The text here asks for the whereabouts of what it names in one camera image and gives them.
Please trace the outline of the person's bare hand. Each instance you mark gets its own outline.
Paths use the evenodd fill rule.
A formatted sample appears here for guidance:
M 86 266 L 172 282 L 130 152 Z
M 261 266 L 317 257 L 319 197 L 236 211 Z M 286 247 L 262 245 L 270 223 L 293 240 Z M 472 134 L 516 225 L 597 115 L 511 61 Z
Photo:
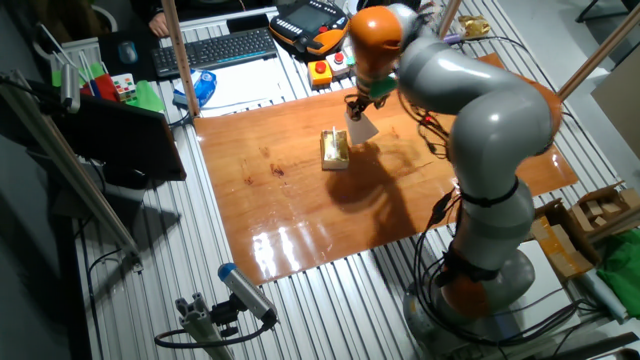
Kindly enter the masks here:
M 148 23 L 151 32 L 158 38 L 169 36 L 168 24 L 163 12 L 157 13 Z

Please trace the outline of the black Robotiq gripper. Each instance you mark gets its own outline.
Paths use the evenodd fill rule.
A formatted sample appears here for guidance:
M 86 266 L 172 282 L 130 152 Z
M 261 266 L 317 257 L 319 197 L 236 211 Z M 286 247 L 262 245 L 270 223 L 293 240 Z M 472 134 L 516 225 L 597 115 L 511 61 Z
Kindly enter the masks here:
M 380 109 L 385 105 L 387 98 L 387 91 L 362 92 L 358 90 L 356 93 L 346 96 L 346 111 L 351 120 L 359 121 L 362 113 L 370 105 Z

